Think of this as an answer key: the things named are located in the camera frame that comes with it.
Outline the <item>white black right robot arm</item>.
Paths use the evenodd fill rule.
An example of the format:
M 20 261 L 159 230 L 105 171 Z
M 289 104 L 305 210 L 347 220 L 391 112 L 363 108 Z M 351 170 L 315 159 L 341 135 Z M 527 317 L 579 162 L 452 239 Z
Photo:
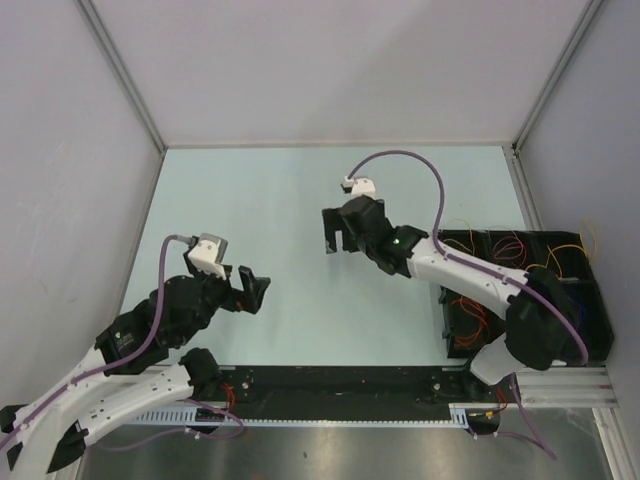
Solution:
M 581 364 L 588 363 L 573 305 L 551 272 L 499 266 L 445 245 L 435 233 L 394 226 L 383 201 L 369 196 L 324 209 L 322 221 L 328 252 L 361 252 L 388 275 L 437 284 L 503 320 L 503 334 L 481 347 L 461 376 L 469 399 L 486 400 L 500 381 L 524 368 L 548 370 L 567 342 L 578 348 Z

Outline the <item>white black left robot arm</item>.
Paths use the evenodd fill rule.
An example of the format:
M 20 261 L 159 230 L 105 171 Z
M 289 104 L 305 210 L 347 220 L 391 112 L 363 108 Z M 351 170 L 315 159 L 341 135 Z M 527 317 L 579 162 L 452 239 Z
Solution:
M 1 448 L 10 469 L 35 467 L 37 475 L 61 470 L 117 427 L 166 403 L 207 400 L 221 387 L 221 372 L 206 348 L 193 348 L 176 364 L 149 376 L 149 369 L 206 329 L 220 310 L 255 314 L 268 277 L 217 260 L 184 257 L 188 272 L 166 278 L 132 310 L 117 316 L 82 360 L 51 390 L 24 405 L 1 410 Z

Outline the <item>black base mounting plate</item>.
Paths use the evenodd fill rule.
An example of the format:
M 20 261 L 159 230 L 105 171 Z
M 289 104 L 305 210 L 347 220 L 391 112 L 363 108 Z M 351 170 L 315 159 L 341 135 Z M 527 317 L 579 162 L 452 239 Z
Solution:
M 337 422 L 446 420 L 451 404 L 497 410 L 514 401 L 508 379 L 486 386 L 463 366 L 237 366 L 194 398 L 229 399 L 243 420 Z

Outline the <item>aluminium frame rail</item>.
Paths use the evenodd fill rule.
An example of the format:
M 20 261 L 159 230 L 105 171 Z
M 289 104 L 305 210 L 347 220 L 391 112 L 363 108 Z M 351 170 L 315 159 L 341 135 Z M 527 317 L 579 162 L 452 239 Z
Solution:
M 155 150 L 163 157 L 168 146 L 163 140 L 147 103 L 95 2 L 91 0 L 75 0 L 74 5 L 146 136 Z

